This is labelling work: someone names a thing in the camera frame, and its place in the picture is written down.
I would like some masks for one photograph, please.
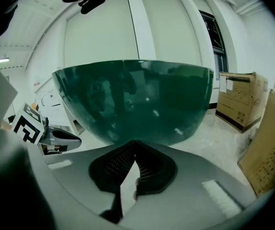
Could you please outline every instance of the window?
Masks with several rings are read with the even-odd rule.
[[[219,72],[228,72],[228,61],[223,38],[214,16],[203,11],[200,11],[200,13],[204,19],[211,39],[215,60],[215,71],[217,80],[219,80]]]

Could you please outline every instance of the white paper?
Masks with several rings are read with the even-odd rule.
[[[233,81],[227,80],[227,90],[233,90]]]
[[[220,76],[219,78],[219,91],[224,93],[227,92],[226,76]]]

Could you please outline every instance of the ceiling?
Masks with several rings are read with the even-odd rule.
[[[245,4],[258,0],[226,1],[239,12]],[[8,30],[0,37],[0,58],[10,58],[0,64],[0,70],[25,68],[45,29],[64,9],[62,0],[20,0]]]

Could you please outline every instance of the green hemispherical bowl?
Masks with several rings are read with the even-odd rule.
[[[213,71],[149,60],[96,62],[59,69],[53,80],[77,121],[105,142],[181,142],[208,109]]]

